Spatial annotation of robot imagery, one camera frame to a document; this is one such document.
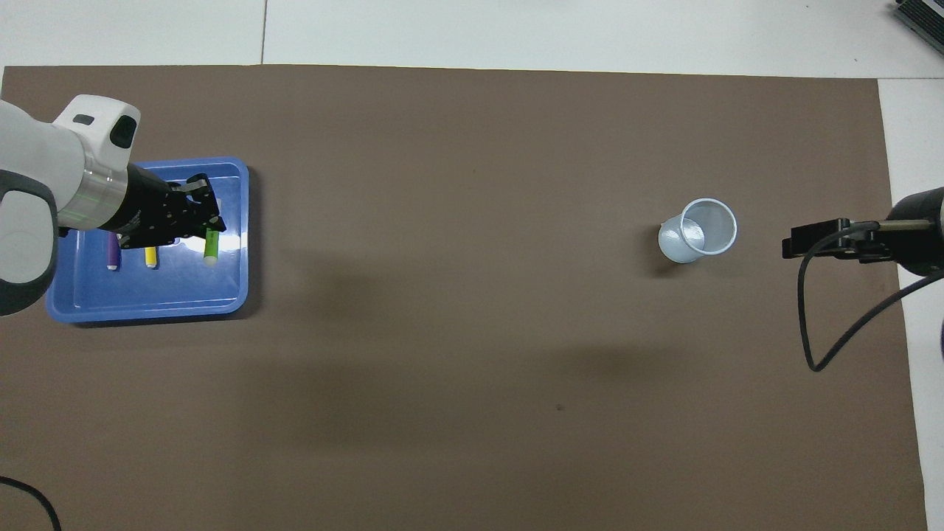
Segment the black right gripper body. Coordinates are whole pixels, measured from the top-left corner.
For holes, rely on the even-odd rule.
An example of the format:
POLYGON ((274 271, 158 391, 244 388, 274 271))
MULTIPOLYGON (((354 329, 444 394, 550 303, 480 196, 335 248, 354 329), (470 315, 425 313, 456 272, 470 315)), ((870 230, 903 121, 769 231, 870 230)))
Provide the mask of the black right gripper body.
POLYGON ((816 257, 859 263, 897 263, 921 277, 944 270, 944 186, 911 194, 897 202, 877 226, 849 218, 793 226, 788 237, 803 238, 806 254, 819 240, 816 257))

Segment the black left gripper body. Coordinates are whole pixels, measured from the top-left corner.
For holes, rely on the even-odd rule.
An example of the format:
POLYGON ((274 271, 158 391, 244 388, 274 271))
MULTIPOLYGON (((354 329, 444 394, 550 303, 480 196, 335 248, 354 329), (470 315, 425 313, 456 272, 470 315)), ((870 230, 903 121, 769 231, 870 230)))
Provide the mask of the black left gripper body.
POLYGON ((165 181, 137 164, 127 167, 124 198, 101 231, 119 235, 121 249, 166 246, 176 239, 193 237, 193 215, 210 211, 190 201, 181 185, 165 181))

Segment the blue plastic tray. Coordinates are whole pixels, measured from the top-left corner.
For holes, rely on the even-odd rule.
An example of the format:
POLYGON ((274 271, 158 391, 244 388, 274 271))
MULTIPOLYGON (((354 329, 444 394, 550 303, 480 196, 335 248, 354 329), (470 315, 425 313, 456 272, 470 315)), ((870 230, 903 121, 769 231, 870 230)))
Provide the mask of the blue plastic tray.
POLYGON ((156 252, 148 268, 144 249, 123 251, 118 268, 107 268, 107 233, 71 232, 58 245, 56 276, 45 309, 58 322, 138 322, 202 319, 240 310, 250 292, 250 172, 235 157, 145 162, 165 181, 184 184, 208 176, 226 231, 217 239, 217 260, 204 260, 199 237, 178 239, 156 252))

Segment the clear plastic cup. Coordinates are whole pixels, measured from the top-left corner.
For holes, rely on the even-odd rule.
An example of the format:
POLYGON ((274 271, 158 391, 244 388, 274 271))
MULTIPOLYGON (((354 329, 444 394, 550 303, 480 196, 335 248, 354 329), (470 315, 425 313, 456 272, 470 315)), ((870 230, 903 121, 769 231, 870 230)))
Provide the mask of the clear plastic cup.
POLYGON ((715 198, 698 198, 661 224, 657 242, 671 262, 694 263, 728 252, 736 238, 738 220, 731 208, 715 198))

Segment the grey metal device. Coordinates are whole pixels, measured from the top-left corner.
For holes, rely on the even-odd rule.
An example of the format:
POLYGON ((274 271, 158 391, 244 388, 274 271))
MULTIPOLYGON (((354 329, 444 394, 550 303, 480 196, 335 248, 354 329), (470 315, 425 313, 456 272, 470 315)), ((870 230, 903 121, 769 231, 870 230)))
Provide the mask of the grey metal device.
POLYGON ((944 0, 895 0, 894 15, 944 56, 944 0))

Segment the brown table mat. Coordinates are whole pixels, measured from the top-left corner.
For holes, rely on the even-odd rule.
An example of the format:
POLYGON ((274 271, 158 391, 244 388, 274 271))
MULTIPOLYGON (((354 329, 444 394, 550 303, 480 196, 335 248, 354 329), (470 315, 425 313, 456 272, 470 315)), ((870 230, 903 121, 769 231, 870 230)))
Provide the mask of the brown table mat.
POLYGON ((807 369, 792 226, 892 205, 874 80, 7 68, 251 171, 232 319, 0 319, 0 475, 68 531, 924 531, 900 307, 807 369), (734 212, 674 263, 661 224, 734 212))

